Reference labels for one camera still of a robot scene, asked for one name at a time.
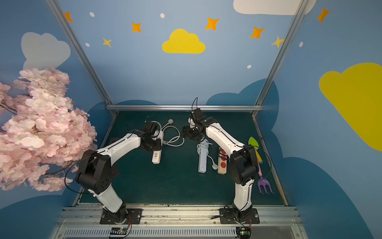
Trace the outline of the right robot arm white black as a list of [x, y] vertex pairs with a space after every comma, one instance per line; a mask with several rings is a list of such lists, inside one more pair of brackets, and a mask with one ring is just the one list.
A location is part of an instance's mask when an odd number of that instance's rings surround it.
[[183, 127], [182, 137], [195, 141], [208, 137], [226, 153], [229, 175], [235, 183], [233, 214], [237, 219], [248, 216], [252, 209], [252, 187], [259, 172], [255, 148], [236, 140], [215, 118], [207, 118], [199, 108], [191, 111], [189, 124]]

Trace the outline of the white power strip usb ports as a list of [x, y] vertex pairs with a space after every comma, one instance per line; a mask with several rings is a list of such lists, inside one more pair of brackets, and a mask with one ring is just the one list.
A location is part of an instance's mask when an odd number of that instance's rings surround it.
[[[181, 138], [181, 133], [177, 127], [173, 126], [173, 119], [169, 119], [168, 122], [162, 126], [158, 121], [151, 121], [154, 127], [154, 133], [152, 138], [155, 142], [159, 143], [159, 148], [153, 151], [152, 163], [159, 164], [161, 161], [162, 147], [163, 145], [171, 146], [171, 147], [180, 147], [185, 143], [185, 139]], [[176, 130], [178, 135], [172, 137], [170, 140], [164, 140], [164, 132], [166, 129], [173, 128]]]

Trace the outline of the white power strip with cord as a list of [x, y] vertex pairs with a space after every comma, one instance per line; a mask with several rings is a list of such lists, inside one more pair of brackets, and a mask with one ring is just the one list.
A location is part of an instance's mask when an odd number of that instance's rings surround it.
[[218, 169], [218, 165], [215, 163], [214, 159], [209, 156], [210, 145], [212, 145], [212, 143], [210, 143], [207, 139], [204, 139], [197, 145], [197, 153], [199, 155], [198, 173], [206, 173], [208, 158], [212, 160], [212, 168], [214, 170]]

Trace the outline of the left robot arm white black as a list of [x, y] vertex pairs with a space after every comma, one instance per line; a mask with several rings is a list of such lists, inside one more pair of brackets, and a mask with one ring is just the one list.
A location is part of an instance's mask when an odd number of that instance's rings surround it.
[[101, 224], [127, 223], [126, 204], [111, 184], [118, 173], [115, 164], [137, 148], [150, 152], [160, 151], [162, 139], [159, 133], [159, 123], [146, 121], [142, 129], [133, 129], [116, 142], [98, 150], [89, 149], [84, 152], [76, 182], [103, 205]]

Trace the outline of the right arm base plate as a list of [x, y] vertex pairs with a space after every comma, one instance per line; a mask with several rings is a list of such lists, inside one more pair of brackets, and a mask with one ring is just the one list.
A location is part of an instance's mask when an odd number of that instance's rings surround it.
[[243, 212], [233, 208], [220, 208], [219, 219], [221, 224], [260, 224], [259, 213], [255, 208]]

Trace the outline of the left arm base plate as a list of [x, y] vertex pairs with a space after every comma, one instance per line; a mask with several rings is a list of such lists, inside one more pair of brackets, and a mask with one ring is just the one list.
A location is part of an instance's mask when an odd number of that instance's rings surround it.
[[99, 223], [101, 225], [128, 225], [129, 223], [138, 225], [141, 221], [142, 212], [141, 208], [122, 208], [116, 213], [103, 209]]

